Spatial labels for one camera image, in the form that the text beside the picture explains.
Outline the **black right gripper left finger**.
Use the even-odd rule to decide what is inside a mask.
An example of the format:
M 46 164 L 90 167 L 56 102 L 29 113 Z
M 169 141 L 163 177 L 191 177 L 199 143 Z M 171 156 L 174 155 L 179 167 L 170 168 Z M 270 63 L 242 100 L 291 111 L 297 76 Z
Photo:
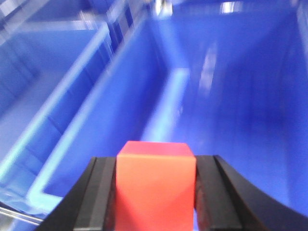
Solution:
M 59 205 L 37 231 L 113 231 L 116 158 L 93 157 Z

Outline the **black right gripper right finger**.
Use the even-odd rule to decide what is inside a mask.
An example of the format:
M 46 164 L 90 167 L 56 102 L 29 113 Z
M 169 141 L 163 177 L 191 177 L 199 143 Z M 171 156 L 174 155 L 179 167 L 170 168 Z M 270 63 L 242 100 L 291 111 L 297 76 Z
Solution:
M 246 180 L 218 155 L 196 156 L 200 231 L 306 231 L 308 218 Z

